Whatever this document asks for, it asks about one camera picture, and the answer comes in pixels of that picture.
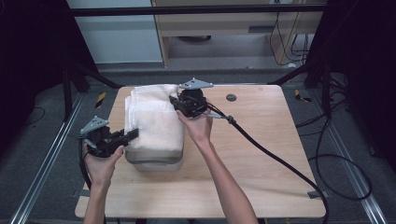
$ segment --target metal bracket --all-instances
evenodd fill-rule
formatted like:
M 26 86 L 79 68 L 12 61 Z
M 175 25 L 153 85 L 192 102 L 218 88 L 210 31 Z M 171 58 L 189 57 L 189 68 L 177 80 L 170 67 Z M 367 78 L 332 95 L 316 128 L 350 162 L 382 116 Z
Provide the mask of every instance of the metal bracket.
M 178 86 L 181 89 L 198 90 L 198 89 L 202 89 L 202 88 L 211 88 L 211 87 L 214 87 L 215 85 L 213 85 L 213 83 L 204 82 L 204 81 L 195 79 L 195 77 L 193 77 L 191 81 L 188 81 L 184 84 L 179 84 Z
M 327 190 L 322 191 L 322 193 L 323 193 L 325 198 L 330 198 L 331 197 L 329 191 L 327 191 Z M 308 196 L 309 196 L 310 199 L 316 199 L 316 198 L 320 197 L 320 195 L 316 191 L 309 191 L 308 192 Z
M 95 116 L 81 131 L 79 132 L 81 135 L 84 135 L 85 133 L 89 133 L 93 130 L 105 127 L 108 124 L 108 120 L 106 119 L 101 119 Z

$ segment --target finger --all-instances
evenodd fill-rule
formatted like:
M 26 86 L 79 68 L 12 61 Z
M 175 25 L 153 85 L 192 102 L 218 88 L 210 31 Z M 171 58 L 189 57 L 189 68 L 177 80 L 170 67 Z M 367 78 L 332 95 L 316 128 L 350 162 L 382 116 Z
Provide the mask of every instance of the finger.
M 117 147 L 116 151 L 114 151 L 113 155 L 111 156 L 113 160 L 117 161 L 122 156 L 124 149 L 125 146 L 123 145 Z
M 183 113 L 181 113 L 180 110 L 177 110 L 176 113 L 177 113 L 178 119 L 179 119 L 180 121 L 186 122 L 187 118 L 186 118 L 186 116 L 184 116 Z

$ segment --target cabinet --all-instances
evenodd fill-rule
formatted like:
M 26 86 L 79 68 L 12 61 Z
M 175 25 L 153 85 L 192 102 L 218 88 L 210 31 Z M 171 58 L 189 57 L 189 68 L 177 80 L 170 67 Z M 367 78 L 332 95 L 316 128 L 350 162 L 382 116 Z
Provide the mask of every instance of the cabinet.
M 265 5 L 270 0 L 151 0 L 154 7 Z M 293 4 L 324 0 L 292 0 Z M 296 34 L 314 34 L 322 12 L 223 13 L 155 16 L 164 64 L 172 36 L 271 34 L 276 60 L 284 63 L 285 51 Z

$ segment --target hand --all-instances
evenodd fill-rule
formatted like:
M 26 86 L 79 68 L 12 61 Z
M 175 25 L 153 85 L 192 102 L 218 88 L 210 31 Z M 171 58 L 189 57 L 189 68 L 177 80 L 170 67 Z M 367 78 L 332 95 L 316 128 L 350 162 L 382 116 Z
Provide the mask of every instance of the hand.
M 124 146 L 119 146 L 113 155 L 108 158 L 98 158 L 91 154 L 85 157 L 88 174 L 92 185 L 109 188 L 117 160 L 122 156 Z
M 177 110 L 178 119 L 182 121 L 189 130 L 190 138 L 198 146 L 210 143 L 210 133 L 212 131 L 213 119 L 205 114 L 196 118 L 186 118 L 183 113 Z

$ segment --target white towel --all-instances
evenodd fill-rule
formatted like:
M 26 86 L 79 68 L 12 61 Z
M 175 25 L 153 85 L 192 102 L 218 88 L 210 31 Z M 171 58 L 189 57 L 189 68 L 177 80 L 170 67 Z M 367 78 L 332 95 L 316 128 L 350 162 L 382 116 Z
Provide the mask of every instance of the white towel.
M 125 132 L 139 130 L 127 150 L 181 151 L 184 127 L 169 95 L 177 97 L 178 85 L 135 87 L 125 99 Z

